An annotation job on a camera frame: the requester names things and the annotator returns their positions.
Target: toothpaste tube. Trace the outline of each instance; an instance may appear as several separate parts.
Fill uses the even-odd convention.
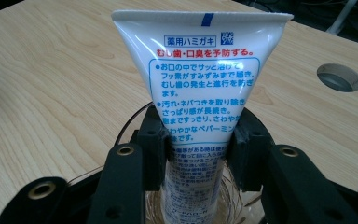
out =
[[[166,223],[212,223],[227,143],[292,15],[118,10],[112,19],[170,131]]]

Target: wood grain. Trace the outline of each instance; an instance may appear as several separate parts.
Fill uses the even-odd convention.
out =
[[[30,0],[0,11],[0,212],[32,180],[103,165],[150,101],[110,19],[120,8],[255,11],[217,0]],[[358,189],[358,91],[327,88],[316,76],[324,63],[358,72],[358,44],[290,21],[246,106],[277,143]]]

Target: dark floor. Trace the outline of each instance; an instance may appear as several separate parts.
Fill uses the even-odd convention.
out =
[[[295,15],[293,21],[326,31],[335,21],[347,0],[235,0],[250,7],[269,12],[287,12]],[[358,3],[338,34],[358,42]]]

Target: wooden table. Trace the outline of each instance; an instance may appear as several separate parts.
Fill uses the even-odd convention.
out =
[[[0,212],[30,181],[103,165],[150,101],[110,18],[120,8],[255,11],[218,0],[29,0],[0,11]],[[277,143],[358,190],[358,91],[327,88],[324,63],[358,72],[358,44],[290,21],[246,106]]]

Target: blue mark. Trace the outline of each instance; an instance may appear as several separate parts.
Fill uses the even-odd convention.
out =
[[[213,13],[205,13],[204,18],[202,19],[201,26],[211,26],[212,18],[213,18]]]

